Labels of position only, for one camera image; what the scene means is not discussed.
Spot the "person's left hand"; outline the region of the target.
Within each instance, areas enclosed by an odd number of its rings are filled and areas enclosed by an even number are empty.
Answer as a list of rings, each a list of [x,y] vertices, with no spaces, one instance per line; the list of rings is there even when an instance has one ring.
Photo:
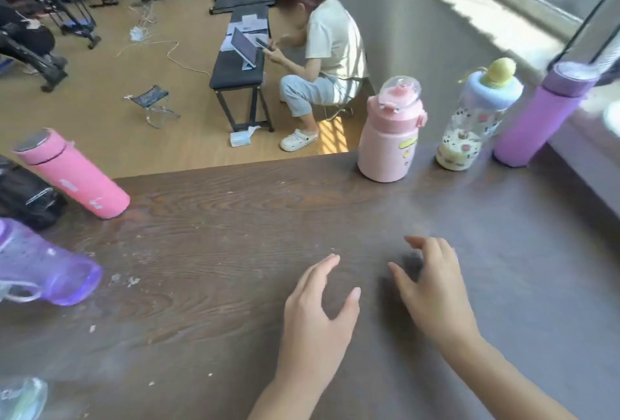
[[[330,254],[308,268],[284,305],[283,334],[276,376],[334,377],[351,342],[322,308],[330,272],[340,262]]]

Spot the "person's right forearm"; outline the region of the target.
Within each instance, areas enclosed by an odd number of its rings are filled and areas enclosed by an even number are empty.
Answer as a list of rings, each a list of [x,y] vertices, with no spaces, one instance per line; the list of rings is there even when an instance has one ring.
[[[452,338],[439,348],[495,420],[578,420],[479,333]]]

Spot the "person's left forearm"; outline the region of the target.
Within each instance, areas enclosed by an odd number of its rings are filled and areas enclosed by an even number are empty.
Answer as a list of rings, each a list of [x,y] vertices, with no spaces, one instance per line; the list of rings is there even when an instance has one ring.
[[[309,420],[332,379],[277,375],[261,392],[247,420]]]

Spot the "pink bottle with clear lid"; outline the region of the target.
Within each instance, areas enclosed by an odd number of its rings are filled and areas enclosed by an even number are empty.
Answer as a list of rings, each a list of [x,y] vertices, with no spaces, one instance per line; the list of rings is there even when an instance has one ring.
[[[421,93],[415,78],[396,76],[368,98],[357,161],[361,174],[368,179],[388,183],[407,175],[420,129],[428,119]]]

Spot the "patterned bottle with yellow knob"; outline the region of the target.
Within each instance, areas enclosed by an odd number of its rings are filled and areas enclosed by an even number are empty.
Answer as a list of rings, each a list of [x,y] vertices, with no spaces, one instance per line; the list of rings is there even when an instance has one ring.
[[[492,138],[507,111],[523,94],[523,84],[515,75],[516,67],[512,58],[502,57],[460,80],[458,108],[435,154],[441,167],[465,171],[476,161],[485,142]]]

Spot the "light blue tissue pack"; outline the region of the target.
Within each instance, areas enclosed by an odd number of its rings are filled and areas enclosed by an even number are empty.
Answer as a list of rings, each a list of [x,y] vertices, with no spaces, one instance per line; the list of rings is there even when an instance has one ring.
[[[260,128],[261,126],[248,126],[246,129],[230,133],[229,142],[231,147],[236,148],[250,145],[253,133]]]

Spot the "purple sleeved bottle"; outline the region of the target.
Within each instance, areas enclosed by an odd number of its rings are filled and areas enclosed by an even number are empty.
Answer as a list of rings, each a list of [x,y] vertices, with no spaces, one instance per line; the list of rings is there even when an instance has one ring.
[[[600,78],[593,64],[554,64],[520,115],[500,134],[494,158],[511,168],[526,166],[578,108]]]

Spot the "black padded bench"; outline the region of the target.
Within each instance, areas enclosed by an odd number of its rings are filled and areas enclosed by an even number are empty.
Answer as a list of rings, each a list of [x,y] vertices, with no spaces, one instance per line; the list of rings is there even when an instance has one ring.
[[[231,13],[231,22],[241,21],[243,15],[257,15],[259,18],[268,18],[268,7],[264,5],[245,6],[234,9]],[[231,132],[238,132],[248,126],[261,126],[270,133],[274,126],[270,117],[263,84],[265,83],[265,57],[259,50],[257,66],[254,69],[242,70],[243,60],[234,51],[219,52],[210,79],[210,88],[216,95],[224,115],[228,119]],[[238,123],[226,101],[225,93],[248,90],[251,94],[247,120]]]

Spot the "grey tablet on stand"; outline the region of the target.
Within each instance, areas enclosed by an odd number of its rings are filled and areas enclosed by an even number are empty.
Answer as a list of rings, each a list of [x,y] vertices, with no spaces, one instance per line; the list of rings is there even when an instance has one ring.
[[[231,35],[230,45],[242,58],[242,70],[254,69],[259,57],[258,47],[238,28],[234,28]]]

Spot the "small folding stool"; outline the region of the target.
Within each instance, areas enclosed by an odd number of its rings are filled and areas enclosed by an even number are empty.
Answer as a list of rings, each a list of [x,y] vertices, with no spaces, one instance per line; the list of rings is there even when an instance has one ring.
[[[142,108],[149,126],[162,129],[170,120],[178,120],[181,115],[170,108],[169,92],[158,85],[152,86],[141,95],[123,97]]]

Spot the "white papers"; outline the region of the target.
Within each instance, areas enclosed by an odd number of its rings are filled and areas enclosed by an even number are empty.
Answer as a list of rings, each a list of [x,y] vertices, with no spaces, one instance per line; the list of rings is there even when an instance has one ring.
[[[222,41],[220,47],[221,52],[233,50],[232,46],[230,45],[230,40],[234,28],[238,28],[240,31],[242,31],[250,40],[252,40],[253,43],[257,35],[263,39],[269,40],[268,18],[259,18],[257,15],[254,14],[243,15],[241,17],[241,21],[229,23],[226,37]]]

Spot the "pink thermos bottle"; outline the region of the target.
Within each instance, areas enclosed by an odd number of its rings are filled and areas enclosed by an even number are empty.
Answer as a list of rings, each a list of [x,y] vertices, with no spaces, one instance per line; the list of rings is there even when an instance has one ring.
[[[130,205],[129,195],[88,160],[73,142],[43,128],[12,151],[50,184],[100,219],[118,217]]]

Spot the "purple transparent water bottle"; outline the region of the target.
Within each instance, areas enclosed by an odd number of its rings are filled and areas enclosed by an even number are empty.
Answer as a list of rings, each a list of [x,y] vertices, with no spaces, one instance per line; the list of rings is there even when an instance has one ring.
[[[56,246],[19,221],[0,218],[0,302],[46,300],[74,306],[102,280],[103,269],[85,255]]]

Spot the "black bag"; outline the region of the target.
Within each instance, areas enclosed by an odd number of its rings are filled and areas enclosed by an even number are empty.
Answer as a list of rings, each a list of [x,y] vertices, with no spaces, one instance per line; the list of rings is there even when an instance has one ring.
[[[35,173],[0,155],[0,218],[17,220],[35,231],[52,227],[67,200]]]

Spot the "clear plastic bottle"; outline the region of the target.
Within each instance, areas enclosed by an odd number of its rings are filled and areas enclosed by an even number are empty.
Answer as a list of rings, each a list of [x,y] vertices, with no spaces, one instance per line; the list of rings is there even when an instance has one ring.
[[[0,420],[38,420],[48,384],[38,377],[0,378]]]

